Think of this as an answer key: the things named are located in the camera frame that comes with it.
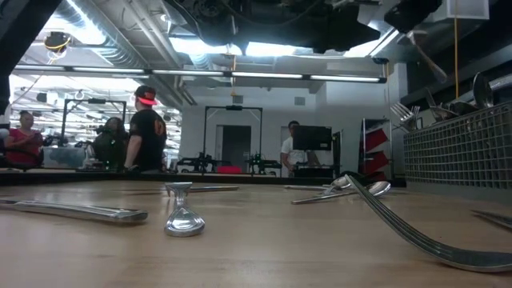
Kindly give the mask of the black gantry frame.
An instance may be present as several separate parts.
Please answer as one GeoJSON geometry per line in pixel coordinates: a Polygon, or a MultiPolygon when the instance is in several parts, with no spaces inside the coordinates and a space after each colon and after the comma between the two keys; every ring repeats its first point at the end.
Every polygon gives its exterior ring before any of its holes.
{"type": "MultiPolygon", "coordinates": [[[[243,110],[250,110],[252,115],[254,116],[253,110],[257,110],[260,113],[259,117],[256,117],[256,119],[259,122],[259,143],[258,143],[258,150],[257,152],[260,154],[262,152],[262,119],[263,119],[263,108],[261,107],[250,107],[250,106],[240,106],[240,105],[228,105],[228,106],[205,106],[204,108],[204,121],[203,121],[203,135],[202,135],[202,152],[204,155],[206,155],[206,139],[207,139],[207,123],[210,119],[209,116],[213,116],[216,112],[213,112],[212,114],[209,114],[209,110],[230,110],[230,111],[243,111],[243,110]]],[[[234,170],[228,170],[227,172],[221,170],[218,172],[218,168],[224,167],[221,160],[215,160],[215,164],[212,164],[212,171],[211,174],[238,174],[234,170]]]]}

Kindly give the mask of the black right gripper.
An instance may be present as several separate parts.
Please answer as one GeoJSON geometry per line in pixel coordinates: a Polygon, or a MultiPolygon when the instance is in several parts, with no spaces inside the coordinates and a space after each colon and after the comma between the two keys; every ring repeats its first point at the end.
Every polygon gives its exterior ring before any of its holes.
{"type": "Polygon", "coordinates": [[[385,13],[384,21],[399,33],[407,34],[441,4],[442,0],[400,0],[385,13]]]}

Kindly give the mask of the white hanging panel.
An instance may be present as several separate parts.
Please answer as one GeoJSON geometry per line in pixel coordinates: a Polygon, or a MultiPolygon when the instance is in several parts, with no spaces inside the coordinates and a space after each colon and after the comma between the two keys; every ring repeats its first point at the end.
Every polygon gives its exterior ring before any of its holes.
{"type": "Polygon", "coordinates": [[[453,0],[453,16],[463,19],[488,20],[490,18],[489,0],[453,0]]]}

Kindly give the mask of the person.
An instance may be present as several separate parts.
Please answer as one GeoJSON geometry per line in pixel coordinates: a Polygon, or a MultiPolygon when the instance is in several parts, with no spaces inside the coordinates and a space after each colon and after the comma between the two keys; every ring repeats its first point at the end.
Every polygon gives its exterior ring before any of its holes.
{"type": "Polygon", "coordinates": [[[120,171],[125,161],[129,136],[124,122],[117,117],[109,118],[96,132],[97,136],[92,144],[96,159],[108,170],[120,171]]]}
{"type": "Polygon", "coordinates": [[[139,86],[134,92],[136,113],[130,120],[129,139],[123,168],[126,172],[161,172],[167,128],[154,110],[156,90],[139,86]]]}
{"type": "Polygon", "coordinates": [[[6,147],[10,149],[6,158],[16,166],[39,166],[43,138],[39,131],[33,130],[34,116],[22,110],[19,121],[20,127],[11,128],[6,139],[6,147]]]}
{"type": "Polygon", "coordinates": [[[312,150],[295,150],[294,128],[299,126],[299,122],[293,120],[288,124],[290,136],[282,143],[281,163],[288,169],[288,176],[294,176],[295,165],[298,163],[307,163],[309,166],[319,166],[320,162],[315,152],[312,150]]]}

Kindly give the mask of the grey plastic cutlery basket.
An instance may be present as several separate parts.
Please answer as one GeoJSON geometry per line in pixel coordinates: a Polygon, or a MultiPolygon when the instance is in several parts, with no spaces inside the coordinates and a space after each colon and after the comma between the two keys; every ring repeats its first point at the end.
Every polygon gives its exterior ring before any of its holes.
{"type": "Polygon", "coordinates": [[[409,189],[512,204],[512,74],[490,87],[499,104],[404,136],[409,189]]]}

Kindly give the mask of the silver ceiling duct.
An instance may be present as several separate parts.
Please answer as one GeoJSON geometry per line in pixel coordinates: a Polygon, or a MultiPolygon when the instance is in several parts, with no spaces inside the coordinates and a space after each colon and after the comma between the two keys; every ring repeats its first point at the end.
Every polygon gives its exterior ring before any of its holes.
{"type": "MultiPolygon", "coordinates": [[[[54,15],[69,23],[77,30],[78,38],[86,32],[99,32],[99,44],[92,44],[93,51],[108,61],[114,68],[147,68],[149,63],[129,43],[128,39],[111,20],[93,3],[93,0],[62,0],[54,15]]],[[[157,89],[158,99],[167,106],[180,108],[193,102],[170,82],[159,76],[140,80],[141,84],[157,89]]]]}

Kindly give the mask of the long ceiling light bar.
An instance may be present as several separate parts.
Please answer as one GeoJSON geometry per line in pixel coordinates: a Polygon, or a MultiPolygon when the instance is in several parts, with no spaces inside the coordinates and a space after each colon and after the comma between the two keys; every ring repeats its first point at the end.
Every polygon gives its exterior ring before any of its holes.
{"type": "Polygon", "coordinates": [[[161,70],[161,69],[138,69],[138,68],[109,68],[92,66],[52,66],[21,64],[14,68],[16,72],[59,72],[76,74],[120,74],[129,77],[169,75],[169,76],[192,76],[192,77],[217,77],[217,78],[269,78],[302,81],[323,81],[323,82],[364,82],[364,83],[385,83],[385,77],[371,77],[358,75],[333,75],[333,74],[288,74],[274,72],[251,72],[239,70],[161,70]]]}

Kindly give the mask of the black ceiling dome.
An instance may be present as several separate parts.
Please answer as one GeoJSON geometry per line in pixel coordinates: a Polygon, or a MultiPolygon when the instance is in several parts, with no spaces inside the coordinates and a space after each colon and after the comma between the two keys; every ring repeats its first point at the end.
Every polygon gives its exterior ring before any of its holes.
{"type": "Polygon", "coordinates": [[[64,32],[51,31],[43,41],[43,45],[54,53],[63,53],[71,41],[71,37],[64,32]]]}

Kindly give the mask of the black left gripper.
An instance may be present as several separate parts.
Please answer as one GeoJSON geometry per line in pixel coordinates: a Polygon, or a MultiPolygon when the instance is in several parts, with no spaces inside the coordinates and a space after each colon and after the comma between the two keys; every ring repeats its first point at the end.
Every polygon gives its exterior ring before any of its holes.
{"type": "Polygon", "coordinates": [[[328,50],[343,52],[355,46],[379,40],[381,33],[358,20],[360,7],[347,5],[331,9],[326,24],[319,32],[314,52],[324,54],[328,50]]]}

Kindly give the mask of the red bin shelf rack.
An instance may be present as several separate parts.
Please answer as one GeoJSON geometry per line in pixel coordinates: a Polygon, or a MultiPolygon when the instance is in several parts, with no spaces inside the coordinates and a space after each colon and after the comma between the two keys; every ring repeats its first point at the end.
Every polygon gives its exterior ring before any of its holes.
{"type": "Polygon", "coordinates": [[[364,118],[359,141],[358,172],[368,181],[388,179],[390,139],[385,131],[387,118],[364,118]]]}

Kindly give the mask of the black monitor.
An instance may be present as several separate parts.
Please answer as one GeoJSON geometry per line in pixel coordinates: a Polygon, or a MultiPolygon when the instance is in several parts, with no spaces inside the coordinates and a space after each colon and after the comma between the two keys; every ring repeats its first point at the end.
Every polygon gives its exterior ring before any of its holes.
{"type": "Polygon", "coordinates": [[[330,151],[332,129],[327,126],[295,126],[292,138],[294,150],[330,151]]]}

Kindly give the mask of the pale plastic bin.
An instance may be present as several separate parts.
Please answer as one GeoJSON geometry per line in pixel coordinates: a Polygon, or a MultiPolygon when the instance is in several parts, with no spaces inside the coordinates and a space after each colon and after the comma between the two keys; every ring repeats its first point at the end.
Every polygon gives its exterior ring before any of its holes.
{"type": "Polygon", "coordinates": [[[83,166],[86,151],[76,147],[44,147],[42,166],[51,169],[77,169],[83,166]]]}

